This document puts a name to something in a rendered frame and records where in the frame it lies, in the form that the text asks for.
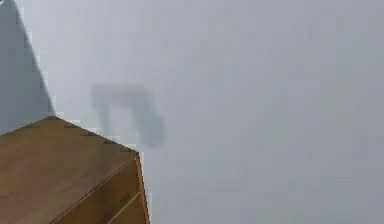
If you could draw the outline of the brown wooden chest of drawers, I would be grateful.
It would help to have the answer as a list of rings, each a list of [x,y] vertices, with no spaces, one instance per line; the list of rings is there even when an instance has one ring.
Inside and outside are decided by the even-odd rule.
[[[139,153],[58,117],[0,135],[0,224],[150,224]]]

